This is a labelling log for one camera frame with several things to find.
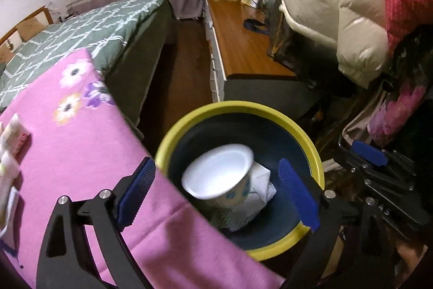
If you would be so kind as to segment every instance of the dresser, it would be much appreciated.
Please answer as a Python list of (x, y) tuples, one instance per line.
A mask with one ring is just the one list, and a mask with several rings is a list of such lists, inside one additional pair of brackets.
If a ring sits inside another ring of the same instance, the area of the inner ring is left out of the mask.
[(248, 18), (263, 20), (263, 14), (239, 1), (205, 0), (213, 101), (251, 101), (300, 118), (321, 95), (266, 55), (269, 36), (246, 30), (243, 21)]

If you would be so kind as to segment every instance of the black strap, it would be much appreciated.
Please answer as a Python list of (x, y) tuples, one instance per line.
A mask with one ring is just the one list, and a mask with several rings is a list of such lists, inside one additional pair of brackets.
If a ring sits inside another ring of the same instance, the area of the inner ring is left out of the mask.
[(245, 19), (244, 20), (244, 28), (250, 30), (252, 32), (256, 32), (258, 34), (268, 35), (269, 30), (266, 28), (266, 25), (263, 22), (260, 22), (256, 19)]

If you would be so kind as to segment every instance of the wooden dresser top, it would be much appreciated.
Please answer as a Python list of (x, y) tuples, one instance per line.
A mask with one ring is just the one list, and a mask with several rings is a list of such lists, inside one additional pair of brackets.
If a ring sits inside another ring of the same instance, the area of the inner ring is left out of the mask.
[(259, 11), (240, 2), (225, 0), (207, 0), (207, 2), (226, 77), (295, 79), (292, 71), (266, 55), (269, 36), (244, 28), (245, 19), (263, 20), (263, 15)]

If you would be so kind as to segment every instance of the yellow flower print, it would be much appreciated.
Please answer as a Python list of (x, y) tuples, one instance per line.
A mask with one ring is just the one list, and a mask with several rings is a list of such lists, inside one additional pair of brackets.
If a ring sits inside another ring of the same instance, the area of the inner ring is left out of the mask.
[(70, 118), (77, 114), (80, 108), (80, 94), (73, 93), (62, 99), (54, 111), (53, 118), (58, 125), (66, 124)]

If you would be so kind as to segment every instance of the pink tablecloth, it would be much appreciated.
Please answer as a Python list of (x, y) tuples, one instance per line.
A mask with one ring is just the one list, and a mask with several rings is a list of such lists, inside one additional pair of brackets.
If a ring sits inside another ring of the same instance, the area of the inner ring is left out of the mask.
[[(42, 238), (57, 199), (82, 200), (112, 189), (149, 154), (124, 122), (86, 50), (40, 76), (0, 120), (7, 124), (15, 112), (32, 135), (19, 156), (18, 255), (8, 257), (34, 288)], [(112, 282), (93, 229), (87, 233), (102, 278)], [(269, 289), (283, 281), (213, 229), (159, 173), (123, 237), (156, 289)]]

